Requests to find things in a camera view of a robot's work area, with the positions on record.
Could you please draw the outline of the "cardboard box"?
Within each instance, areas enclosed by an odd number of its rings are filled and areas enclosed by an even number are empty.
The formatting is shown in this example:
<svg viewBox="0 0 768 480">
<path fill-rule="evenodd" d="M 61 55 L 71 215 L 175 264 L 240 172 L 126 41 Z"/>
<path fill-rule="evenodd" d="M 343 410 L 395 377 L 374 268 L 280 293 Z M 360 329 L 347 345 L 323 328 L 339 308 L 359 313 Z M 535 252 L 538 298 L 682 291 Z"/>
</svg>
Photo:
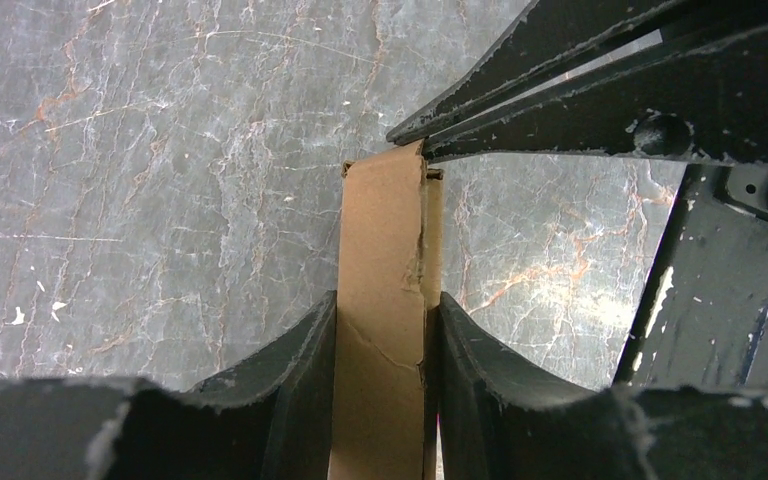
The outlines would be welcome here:
<svg viewBox="0 0 768 480">
<path fill-rule="evenodd" d="M 332 479 L 431 479 L 436 473 L 440 187 L 414 142 L 349 162 L 337 280 Z"/>
</svg>

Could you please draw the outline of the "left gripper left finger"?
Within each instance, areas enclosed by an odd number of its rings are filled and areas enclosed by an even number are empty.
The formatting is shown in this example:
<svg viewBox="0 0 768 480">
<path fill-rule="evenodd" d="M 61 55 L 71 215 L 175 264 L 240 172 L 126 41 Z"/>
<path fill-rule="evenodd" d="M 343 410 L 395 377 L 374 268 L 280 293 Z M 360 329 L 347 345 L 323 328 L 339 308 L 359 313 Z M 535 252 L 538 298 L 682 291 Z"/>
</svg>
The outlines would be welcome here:
<svg viewBox="0 0 768 480">
<path fill-rule="evenodd" d="M 0 380 L 0 479 L 324 479 L 336 295 L 194 385 L 140 377 Z"/>
</svg>

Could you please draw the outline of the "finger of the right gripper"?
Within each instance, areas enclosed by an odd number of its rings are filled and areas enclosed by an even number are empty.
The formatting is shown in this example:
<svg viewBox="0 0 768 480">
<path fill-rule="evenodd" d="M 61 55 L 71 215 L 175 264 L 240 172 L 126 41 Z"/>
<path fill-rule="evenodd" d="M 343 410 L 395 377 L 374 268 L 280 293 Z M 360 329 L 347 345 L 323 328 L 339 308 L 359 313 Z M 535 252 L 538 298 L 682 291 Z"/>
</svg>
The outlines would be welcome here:
<svg viewBox="0 0 768 480">
<path fill-rule="evenodd" d="M 457 82 L 386 135 L 406 145 L 458 125 L 665 24 L 686 1 L 531 1 Z"/>
<path fill-rule="evenodd" d="M 663 43 L 430 136 L 432 163 L 488 153 L 768 166 L 768 23 Z"/>
</svg>

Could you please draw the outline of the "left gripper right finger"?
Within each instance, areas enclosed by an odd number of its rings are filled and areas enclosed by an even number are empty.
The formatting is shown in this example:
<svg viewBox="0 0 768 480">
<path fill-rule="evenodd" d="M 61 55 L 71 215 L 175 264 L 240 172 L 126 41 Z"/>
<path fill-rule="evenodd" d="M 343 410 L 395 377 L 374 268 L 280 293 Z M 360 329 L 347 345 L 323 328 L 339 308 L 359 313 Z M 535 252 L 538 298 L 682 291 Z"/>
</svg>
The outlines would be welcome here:
<svg viewBox="0 0 768 480">
<path fill-rule="evenodd" d="M 439 304 L 449 479 L 768 479 L 768 389 L 592 391 Z"/>
</svg>

